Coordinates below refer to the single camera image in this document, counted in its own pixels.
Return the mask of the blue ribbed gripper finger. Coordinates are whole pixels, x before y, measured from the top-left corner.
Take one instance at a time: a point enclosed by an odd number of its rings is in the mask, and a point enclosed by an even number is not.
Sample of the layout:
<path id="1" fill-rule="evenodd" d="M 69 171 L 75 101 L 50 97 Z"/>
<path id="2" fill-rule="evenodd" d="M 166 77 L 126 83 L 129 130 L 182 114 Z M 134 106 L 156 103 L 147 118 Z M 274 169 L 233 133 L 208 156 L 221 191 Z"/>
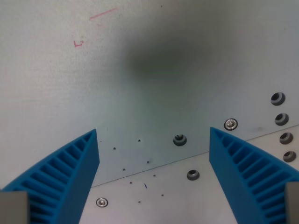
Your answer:
<path id="1" fill-rule="evenodd" d="M 27 192 L 31 224 L 77 224 L 100 164 L 95 129 L 16 177 L 3 192 Z"/>
<path id="2" fill-rule="evenodd" d="M 285 224 L 285 185 L 298 170 L 217 128 L 210 128 L 209 162 L 239 224 Z"/>

